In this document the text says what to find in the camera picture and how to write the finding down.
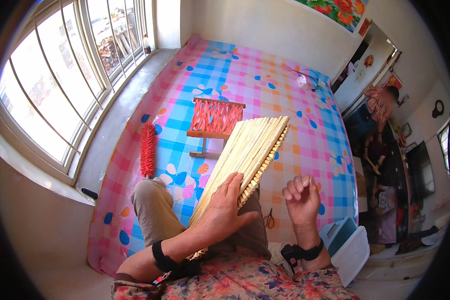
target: flower picture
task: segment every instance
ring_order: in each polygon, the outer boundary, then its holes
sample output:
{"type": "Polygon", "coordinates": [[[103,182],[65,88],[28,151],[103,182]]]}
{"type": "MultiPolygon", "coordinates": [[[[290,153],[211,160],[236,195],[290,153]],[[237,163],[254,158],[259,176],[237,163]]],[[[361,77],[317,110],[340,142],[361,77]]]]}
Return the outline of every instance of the flower picture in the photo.
{"type": "Polygon", "coordinates": [[[350,32],[360,22],[369,0],[295,0],[328,16],[350,32]]]}

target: pants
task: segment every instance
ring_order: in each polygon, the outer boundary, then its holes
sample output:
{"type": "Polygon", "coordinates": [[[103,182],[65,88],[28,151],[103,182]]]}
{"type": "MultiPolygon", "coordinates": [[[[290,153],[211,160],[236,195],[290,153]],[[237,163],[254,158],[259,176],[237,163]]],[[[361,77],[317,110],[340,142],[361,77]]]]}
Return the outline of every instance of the pants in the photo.
{"type": "MultiPolygon", "coordinates": [[[[258,211],[259,218],[241,227],[224,241],[209,247],[210,251],[223,249],[233,251],[236,246],[241,246],[270,260],[272,255],[268,250],[268,238],[262,219],[259,197],[260,189],[257,189],[238,211],[238,215],[258,211]]],[[[165,190],[165,184],[161,179],[143,179],[135,186],[131,199],[143,233],[145,247],[156,241],[172,238],[185,231],[186,227],[180,223],[172,211],[173,198],[165,190]]]]}
{"type": "Polygon", "coordinates": [[[350,140],[350,143],[353,143],[354,141],[357,141],[360,139],[363,135],[365,135],[369,130],[371,130],[375,125],[377,125],[377,122],[373,119],[370,121],[366,121],[363,119],[362,116],[360,116],[360,109],[355,111],[348,119],[345,121],[345,128],[347,130],[348,139],[350,140]]]}

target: scissors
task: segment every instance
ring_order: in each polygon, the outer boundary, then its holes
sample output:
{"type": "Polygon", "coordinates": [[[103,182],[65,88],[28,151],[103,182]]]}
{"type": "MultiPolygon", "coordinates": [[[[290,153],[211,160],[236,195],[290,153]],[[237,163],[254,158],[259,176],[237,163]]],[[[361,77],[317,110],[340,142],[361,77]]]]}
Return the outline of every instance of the scissors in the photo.
{"type": "Polygon", "coordinates": [[[275,226],[275,219],[272,216],[272,209],[273,208],[270,208],[270,213],[263,218],[265,227],[268,227],[269,229],[272,229],[275,226]]]}

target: checkered bed sheet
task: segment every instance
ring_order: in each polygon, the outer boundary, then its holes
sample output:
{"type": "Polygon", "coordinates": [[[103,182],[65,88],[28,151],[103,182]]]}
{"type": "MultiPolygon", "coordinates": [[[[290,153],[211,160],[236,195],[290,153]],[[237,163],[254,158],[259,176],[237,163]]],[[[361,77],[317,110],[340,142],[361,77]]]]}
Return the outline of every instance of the checkered bed sheet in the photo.
{"type": "MultiPolygon", "coordinates": [[[[313,174],[320,189],[318,230],[345,217],[358,221],[353,159],[342,117],[329,86],[302,90],[293,61],[247,47],[202,40],[194,35],[158,75],[144,95],[115,148],[90,225],[88,260],[100,273],[113,276],[130,255],[144,249],[131,194],[140,174],[143,123],[155,125],[155,176],[174,198],[173,210],[188,225],[216,160],[190,157],[202,139],[187,137],[194,97],[245,103],[243,119],[291,117],[291,130],[262,178],[260,203],[266,216],[273,208],[270,242],[295,242],[281,191],[298,174],[313,174]]],[[[316,72],[327,83],[330,79],[316,72]]],[[[208,152],[220,152],[221,140],[209,140],[208,152]]]]}

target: bottle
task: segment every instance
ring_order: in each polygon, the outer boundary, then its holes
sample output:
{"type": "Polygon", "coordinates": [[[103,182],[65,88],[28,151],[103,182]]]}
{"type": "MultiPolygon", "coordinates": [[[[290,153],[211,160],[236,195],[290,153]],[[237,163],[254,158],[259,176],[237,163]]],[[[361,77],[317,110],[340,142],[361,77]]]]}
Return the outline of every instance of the bottle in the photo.
{"type": "Polygon", "coordinates": [[[150,54],[152,49],[150,48],[150,44],[148,43],[148,38],[146,34],[143,35],[143,47],[145,49],[145,54],[150,54]]]}

